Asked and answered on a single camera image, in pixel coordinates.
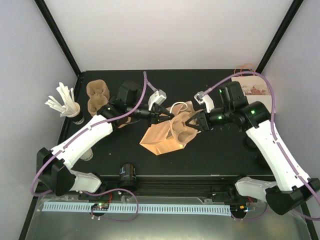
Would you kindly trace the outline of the brown pulp cup carrier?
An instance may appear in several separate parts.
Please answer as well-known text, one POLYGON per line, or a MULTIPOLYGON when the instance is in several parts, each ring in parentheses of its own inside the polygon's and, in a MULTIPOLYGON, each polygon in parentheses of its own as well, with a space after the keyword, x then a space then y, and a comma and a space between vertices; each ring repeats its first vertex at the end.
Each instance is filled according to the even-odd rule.
POLYGON ((183 111, 176 115, 170 121, 170 131, 174 139, 181 145, 188 144, 193 140, 198 130, 186 125, 186 121, 189 120, 195 113, 183 111))
POLYGON ((132 121, 132 118, 131 117, 124 117, 124 118, 122 118, 122 119, 120 119, 119 121, 118 121, 118 123, 119 123, 119 126, 118 126, 118 128, 119 129, 121 129, 121 128, 123 128, 123 127, 125 127, 125 126, 127 126, 128 124, 130 124, 131 123, 131 121, 132 121))

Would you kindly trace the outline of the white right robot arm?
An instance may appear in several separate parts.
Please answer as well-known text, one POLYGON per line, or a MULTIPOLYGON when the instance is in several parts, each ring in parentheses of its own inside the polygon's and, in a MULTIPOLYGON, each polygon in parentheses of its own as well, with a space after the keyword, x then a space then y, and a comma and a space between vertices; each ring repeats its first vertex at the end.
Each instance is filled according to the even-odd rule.
POLYGON ((251 197, 266 202, 278 215, 284 215, 307 201, 320 189, 320 180, 310 178, 279 136, 272 116, 260 101, 249 103, 237 81, 221 85, 219 94, 223 106, 214 107, 203 91, 194 98, 205 109, 189 118, 185 124, 200 132, 217 126, 234 124, 255 144, 273 173, 274 181, 242 177, 228 187, 228 198, 234 202, 251 197))

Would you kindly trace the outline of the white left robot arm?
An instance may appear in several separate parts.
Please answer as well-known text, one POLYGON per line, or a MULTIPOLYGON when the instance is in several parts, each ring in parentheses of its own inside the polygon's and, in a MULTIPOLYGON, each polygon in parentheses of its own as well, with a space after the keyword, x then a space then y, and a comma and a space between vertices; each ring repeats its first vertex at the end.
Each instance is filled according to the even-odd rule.
POLYGON ((53 147, 41 148, 36 154, 36 176, 49 193, 63 196, 70 191, 88 192, 95 199, 103 199, 108 192, 101 178, 94 173, 73 170, 80 158, 91 159, 90 150, 101 139, 109 136, 128 118, 147 120, 148 125, 156 125, 171 120, 174 115, 162 107, 167 95, 163 90, 154 90, 146 104, 143 103, 147 87, 151 84, 144 80, 143 88, 131 81, 125 81, 117 96, 103 105, 92 119, 69 139, 53 147))

